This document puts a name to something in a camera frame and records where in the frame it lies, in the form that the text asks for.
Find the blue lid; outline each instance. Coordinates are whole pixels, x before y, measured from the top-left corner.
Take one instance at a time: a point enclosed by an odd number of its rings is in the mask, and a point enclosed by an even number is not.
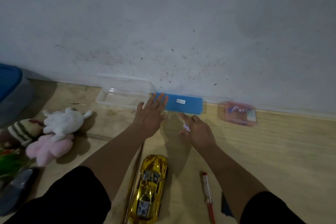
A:
[[[0,103],[16,88],[21,79],[21,69],[0,63]]]
[[[169,96],[165,110],[174,112],[184,112],[192,114],[201,114],[203,111],[203,100],[196,97],[187,97],[174,94],[166,94]]]

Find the person's left hand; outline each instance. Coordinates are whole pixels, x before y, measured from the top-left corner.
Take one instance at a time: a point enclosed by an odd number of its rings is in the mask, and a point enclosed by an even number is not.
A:
[[[160,128],[161,122],[166,118],[165,115],[161,114],[168,102],[168,96],[165,96],[161,102],[164,95],[164,93],[161,93],[154,101],[156,97],[156,93],[154,93],[143,109],[142,106],[144,103],[141,102],[138,104],[131,126],[140,128],[141,133],[145,133],[146,138],[152,137]]]

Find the pink plastic container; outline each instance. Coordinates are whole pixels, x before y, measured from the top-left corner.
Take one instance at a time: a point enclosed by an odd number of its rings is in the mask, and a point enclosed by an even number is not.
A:
[[[237,102],[224,102],[224,121],[253,127],[257,124],[255,107]]]

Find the black wheel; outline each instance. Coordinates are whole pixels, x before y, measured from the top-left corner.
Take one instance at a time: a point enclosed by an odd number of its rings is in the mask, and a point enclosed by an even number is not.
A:
[[[161,209],[161,203],[160,203],[160,206],[159,206],[159,212],[157,213],[157,216],[160,215],[160,209]]]

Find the white wall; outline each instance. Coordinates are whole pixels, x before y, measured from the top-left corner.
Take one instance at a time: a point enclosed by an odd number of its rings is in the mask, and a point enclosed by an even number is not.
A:
[[[336,116],[335,0],[0,0],[0,26],[1,62],[59,82]]]

